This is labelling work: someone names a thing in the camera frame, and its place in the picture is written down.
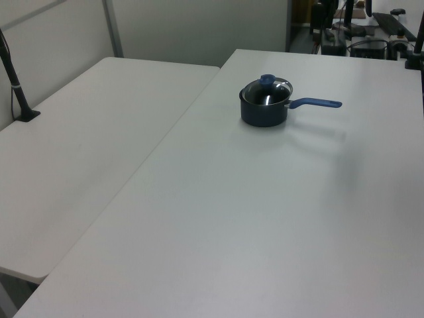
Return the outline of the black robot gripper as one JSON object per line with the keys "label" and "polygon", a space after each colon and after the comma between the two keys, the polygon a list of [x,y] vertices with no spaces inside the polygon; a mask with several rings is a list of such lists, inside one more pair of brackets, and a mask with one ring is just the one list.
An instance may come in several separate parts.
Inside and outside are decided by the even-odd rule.
{"label": "black robot gripper", "polygon": [[[333,17],[336,11],[336,0],[323,0],[323,28],[331,28],[333,24]],[[329,29],[331,33],[330,37],[335,37],[335,30]],[[328,35],[328,29],[324,30],[326,37]]]}

